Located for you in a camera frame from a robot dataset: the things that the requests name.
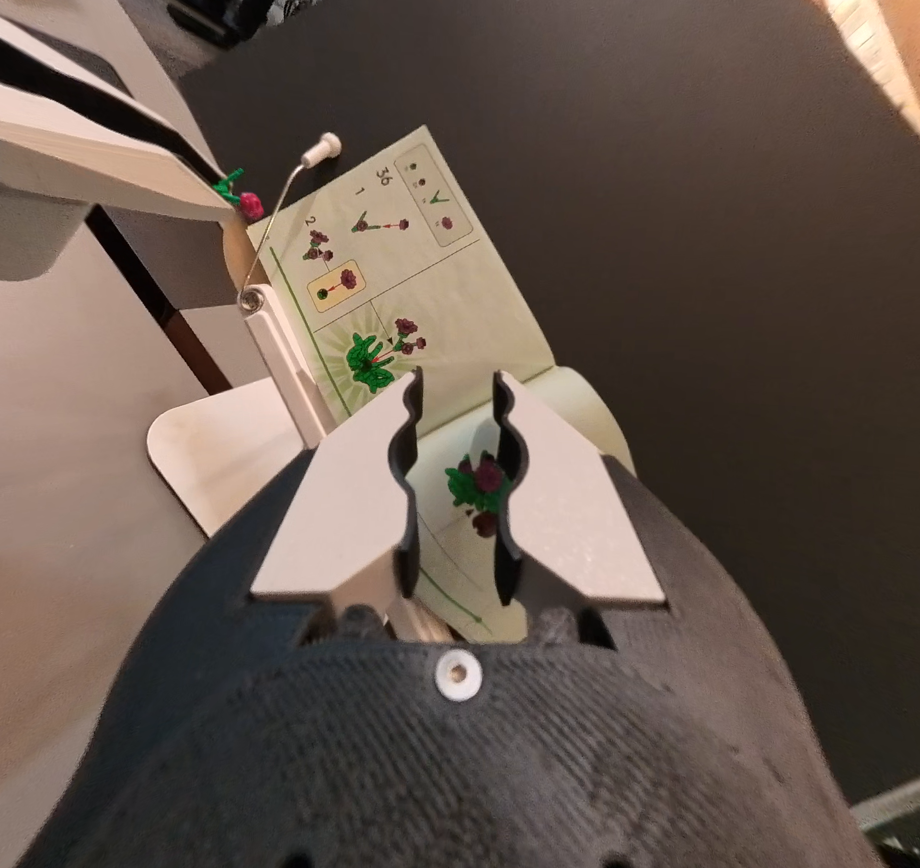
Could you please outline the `white book stand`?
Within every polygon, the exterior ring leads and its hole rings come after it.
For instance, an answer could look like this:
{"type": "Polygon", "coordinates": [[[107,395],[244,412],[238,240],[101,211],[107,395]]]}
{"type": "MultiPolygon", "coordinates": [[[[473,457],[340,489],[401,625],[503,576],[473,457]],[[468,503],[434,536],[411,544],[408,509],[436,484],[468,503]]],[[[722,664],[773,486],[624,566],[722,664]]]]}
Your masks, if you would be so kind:
{"type": "Polygon", "coordinates": [[[146,438],[151,464],[206,538],[338,425],[243,219],[222,230],[236,314],[269,376],[167,411],[146,438]]]}

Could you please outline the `green stem with pink flowers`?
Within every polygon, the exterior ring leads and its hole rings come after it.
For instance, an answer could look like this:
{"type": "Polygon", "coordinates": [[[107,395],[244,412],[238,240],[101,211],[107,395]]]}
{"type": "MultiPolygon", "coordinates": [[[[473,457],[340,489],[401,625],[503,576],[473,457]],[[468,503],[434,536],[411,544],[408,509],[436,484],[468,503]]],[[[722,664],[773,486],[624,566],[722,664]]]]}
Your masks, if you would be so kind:
{"type": "Polygon", "coordinates": [[[239,182],[246,174],[246,170],[238,168],[229,172],[222,179],[212,185],[212,190],[219,195],[225,203],[234,207],[236,211],[247,221],[255,223],[265,216],[265,209],[258,195],[237,191],[236,183],[239,182]]]}

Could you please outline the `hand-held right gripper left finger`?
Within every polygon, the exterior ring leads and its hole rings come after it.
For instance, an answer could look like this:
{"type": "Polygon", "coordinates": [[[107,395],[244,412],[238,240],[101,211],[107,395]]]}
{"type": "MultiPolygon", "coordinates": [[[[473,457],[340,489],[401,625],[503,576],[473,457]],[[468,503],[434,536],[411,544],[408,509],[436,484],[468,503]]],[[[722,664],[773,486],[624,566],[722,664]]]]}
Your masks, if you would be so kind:
{"type": "Polygon", "coordinates": [[[385,617],[420,574],[417,499],[423,373],[413,369],[323,439],[251,585],[254,599],[385,617]]]}

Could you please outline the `toy instruction booklet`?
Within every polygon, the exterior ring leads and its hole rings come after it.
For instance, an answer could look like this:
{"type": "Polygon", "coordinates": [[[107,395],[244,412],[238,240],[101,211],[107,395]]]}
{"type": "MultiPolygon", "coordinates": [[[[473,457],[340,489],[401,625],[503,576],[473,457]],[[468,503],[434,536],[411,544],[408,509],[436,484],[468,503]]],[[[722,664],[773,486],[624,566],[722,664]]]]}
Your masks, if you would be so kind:
{"type": "Polygon", "coordinates": [[[269,223],[249,238],[337,422],[422,370],[408,476],[419,511],[416,598],[471,642],[523,640],[525,612],[500,603],[494,580],[508,481],[499,480],[493,373],[511,373],[633,471],[614,415],[587,380],[557,366],[426,127],[283,207],[266,232],[269,223]]]}

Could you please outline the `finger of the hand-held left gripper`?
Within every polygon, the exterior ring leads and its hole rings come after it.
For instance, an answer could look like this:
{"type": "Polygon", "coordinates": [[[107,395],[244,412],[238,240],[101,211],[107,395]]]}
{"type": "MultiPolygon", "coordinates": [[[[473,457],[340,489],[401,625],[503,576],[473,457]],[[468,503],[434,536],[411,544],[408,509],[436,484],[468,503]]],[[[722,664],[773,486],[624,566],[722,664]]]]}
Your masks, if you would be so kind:
{"type": "Polygon", "coordinates": [[[124,91],[121,81],[104,80],[116,71],[101,56],[7,19],[1,25],[3,86],[58,103],[97,126],[163,149],[206,184],[224,179],[178,130],[124,91]]]}
{"type": "Polygon", "coordinates": [[[236,212],[172,153],[2,86],[1,279],[46,273],[95,206],[216,222],[236,212]]]}

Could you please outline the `black board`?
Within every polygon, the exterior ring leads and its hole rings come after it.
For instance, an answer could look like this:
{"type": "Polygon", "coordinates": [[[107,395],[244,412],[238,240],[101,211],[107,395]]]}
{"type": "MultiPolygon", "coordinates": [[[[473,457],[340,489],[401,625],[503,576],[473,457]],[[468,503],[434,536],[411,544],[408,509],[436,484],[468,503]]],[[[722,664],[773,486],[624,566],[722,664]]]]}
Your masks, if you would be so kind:
{"type": "Polygon", "coordinates": [[[811,0],[323,0],[180,90],[263,199],[428,126],[847,798],[918,779],[918,137],[811,0]]]}

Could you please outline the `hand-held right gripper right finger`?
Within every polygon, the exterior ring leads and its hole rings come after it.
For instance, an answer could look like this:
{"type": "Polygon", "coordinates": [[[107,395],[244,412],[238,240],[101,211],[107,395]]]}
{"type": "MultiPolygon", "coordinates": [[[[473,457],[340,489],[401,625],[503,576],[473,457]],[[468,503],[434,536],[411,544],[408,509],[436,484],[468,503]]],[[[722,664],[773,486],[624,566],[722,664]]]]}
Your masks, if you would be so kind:
{"type": "Polygon", "coordinates": [[[503,606],[663,608],[667,600],[616,486],[615,456],[569,423],[535,384],[493,378],[499,498],[494,583],[503,606]]]}

